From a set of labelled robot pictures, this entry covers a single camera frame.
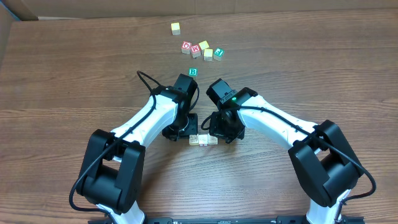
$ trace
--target wooden block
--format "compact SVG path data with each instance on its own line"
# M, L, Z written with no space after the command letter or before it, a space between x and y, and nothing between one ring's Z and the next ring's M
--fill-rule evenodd
M200 47L201 53L203 54L205 49L209 48L209 44L205 40L205 41L202 41L202 42L199 43L199 47Z
M199 146L207 146L208 145L208 136L207 134L199 134Z
M189 135L189 145L191 145L191 146L199 145L199 139L198 139L198 135L197 134L196 135L194 135L194 134Z
M172 23L172 33L173 33L173 35L180 35L181 34L180 23L179 22Z
M197 58L197 57L201 56L200 47L198 44L191 47L191 53L192 53L193 58Z
M221 61L221 59L223 59L224 56L224 50L221 48L217 48L214 51L214 59L216 59L217 61Z
M197 79L198 69L197 68L189 68L188 75L192 77L194 80Z
M203 55L203 59L205 61L211 62L213 60L213 49L205 49L205 53Z
M210 134L207 134L207 135L208 135L209 144L218 144L218 138L217 137L211 136Z
M191 42L187 42L187 41L182 42L181 52L184 54L190 54L191 53L191 45L192 45Z

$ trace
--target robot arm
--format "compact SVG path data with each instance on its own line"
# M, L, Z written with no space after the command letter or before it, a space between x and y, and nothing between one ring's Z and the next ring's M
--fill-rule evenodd
M276 112L277 114L288 119L290 122L299 125L304 130L312 133L314 126L317 125L313 122L303 121L295 118L280 109L269 104L262 96L252 96L245 101L242 106L255 106L260 108L269 109ZM276 143L281 145L284 149L290 149L293 146L293 142L296 140L303 140L307 136L301 132L298 132L295 128L289 126L285 122L272 114L264 113L259 110L241 109L238 111L239 119L246 128L251 128L260 131L265 134Z
M110 133L100 129L95 131L88 141L79 177L108 145L125 136L103 158L108 161L113 159L121 165L119 170L115 170L103 165L101 159L78 183L77 193L97 207L107 210L118 224L143 223L145 215L139 209L136 198L141 187L146 147L161 131L173 141L197 134L197 115L189 113L196 90L197 83L193 78L181 74L174 86L159 86L152 90L156 104L150 115L147 114L154 106L152 96L145 107L124 125ZM127 134L132 126L146 116L148 117Z
M219 109L210 116L210 135L230 143L236 138L243 139L245 128L252 128L288 149L298 181L311 198L307 221L311 224L334 224L339 202L363 175L350 161L333 151L322 161L316 156L320 150L328 148L314 136L323 138L360 164L340 128L329 120L317 125L295 118L270 105L249 88L232 90L222 79L210 85L206 94ZM298 131L297 126L311 136Z

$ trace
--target wooden table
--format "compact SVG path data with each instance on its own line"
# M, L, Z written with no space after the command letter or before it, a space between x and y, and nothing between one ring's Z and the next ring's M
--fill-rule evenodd
M181 35L171 35L174 21ZM194 60L183 40L207 40L225 58ZM398 222L398 10L15 22L0 73L0 222L102 217L68 204L89 136L146 103L136 70L172 85L189 67L198 68L200 123L216 110L205 91L222 78L299 118L339 124L378 183L343 213ZM353 193L369 188L362 177ZM247 130L242 141L208 147L158 136L139 205L150 217L264 218L303 215L309 198L287 152Z

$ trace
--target green letter block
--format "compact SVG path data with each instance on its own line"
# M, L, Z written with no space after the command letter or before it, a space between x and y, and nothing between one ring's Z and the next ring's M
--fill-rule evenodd
M217 49L214 51L213 58L216 59L217 61L221 61L221 59L223 58L223 56L224 56L224 50L223 50L223 49L217 48Z
M194 80L197 79L198 69L197 68L189 68L188 75L192 77Z

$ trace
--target yellow block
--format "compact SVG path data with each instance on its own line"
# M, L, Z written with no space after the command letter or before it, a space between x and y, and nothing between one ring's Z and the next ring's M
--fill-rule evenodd
M205 57L213 57L213 49L205 49L205 53L203 54Z
M199 145L199 139L198 139L198 135L189 135L189 144L192 146L197 146Z
M172 33L173 33L173 35L180 35L181 34L180 23L179 22L172 23Z
M179 22L175 22L172 24L172 30L179 30L180 29L180 23Z
M218 139L217 139L217 137L214 137L214 136L211 136L210 134L207 134L208 135L208 139L209 139L209 144L218 144Z
M198 139L199 139L199 146L207 146L209 144L209 139L207 134L199 134Z
M202 41L199 43L199 47L201 48L201 50L205 50L209 48L209 44L207 43L207 41Z

